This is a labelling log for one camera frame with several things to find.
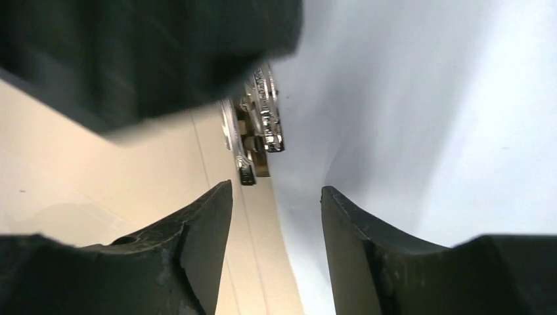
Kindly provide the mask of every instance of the metal bracket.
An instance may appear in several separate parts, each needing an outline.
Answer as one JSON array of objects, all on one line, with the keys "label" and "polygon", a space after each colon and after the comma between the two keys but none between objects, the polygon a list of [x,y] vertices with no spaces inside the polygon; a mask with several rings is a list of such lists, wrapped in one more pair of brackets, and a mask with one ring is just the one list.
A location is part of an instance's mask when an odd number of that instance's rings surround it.
[{"label": "metal bracket", "polygon": [[219,101],[227,148],[233,152],[240,182],[255,185],[270,177],[267,153],[284,151],[279,92],[268,64],[260,66],[237,95]]}]

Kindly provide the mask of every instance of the white backdrop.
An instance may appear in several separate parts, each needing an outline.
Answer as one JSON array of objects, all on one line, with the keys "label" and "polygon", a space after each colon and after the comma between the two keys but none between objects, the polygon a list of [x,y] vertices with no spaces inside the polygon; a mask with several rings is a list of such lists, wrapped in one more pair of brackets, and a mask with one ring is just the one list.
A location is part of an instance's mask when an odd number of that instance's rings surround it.
[{"label": "white backdrop", "polygon": [[305,0],[274,71],[271,171],[306,314],[334,313],[325,184],[442,245],[557,232],[557,1]]}]

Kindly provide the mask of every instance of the beige wall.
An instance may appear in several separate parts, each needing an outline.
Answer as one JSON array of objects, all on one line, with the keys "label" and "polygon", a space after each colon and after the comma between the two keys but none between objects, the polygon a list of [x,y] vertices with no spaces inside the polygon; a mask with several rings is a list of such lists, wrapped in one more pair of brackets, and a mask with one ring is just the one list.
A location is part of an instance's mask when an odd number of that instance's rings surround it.
[{"label": "beige wall", "polygon": [[232,179],[218,314],[302,314],[270,180],[242,188],[216,108],[108,142],[0,82],[0,229],[108,243]]}]

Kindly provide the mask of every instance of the dark fabric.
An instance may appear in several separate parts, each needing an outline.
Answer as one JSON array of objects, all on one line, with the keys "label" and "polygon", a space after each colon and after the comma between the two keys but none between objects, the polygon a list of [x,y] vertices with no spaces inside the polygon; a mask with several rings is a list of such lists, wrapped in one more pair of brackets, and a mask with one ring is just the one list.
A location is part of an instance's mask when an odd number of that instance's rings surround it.
[{"label": "dark fabric", "polygon": [[225,96],[293,53],[301,0],[3,0],[2,78],[95,132]]}]

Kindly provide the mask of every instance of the white wall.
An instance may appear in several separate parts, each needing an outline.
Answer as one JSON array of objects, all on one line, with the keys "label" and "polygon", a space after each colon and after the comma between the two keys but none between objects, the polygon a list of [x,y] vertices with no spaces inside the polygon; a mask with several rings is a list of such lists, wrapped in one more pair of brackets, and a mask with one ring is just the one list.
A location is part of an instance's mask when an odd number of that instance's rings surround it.
[{"label": "white wall", "polygon": [[275,65],[271,171],[309,315],[333,314],[319,196],[443,245],[557,232],[557,3],[306,0]]},{"label": "white wall", "polygon": [[302,314],[270,180],[241,187],[219,110],[109,142],[0,81],[0,233],[110,243],[233,182],[217,314]]}]

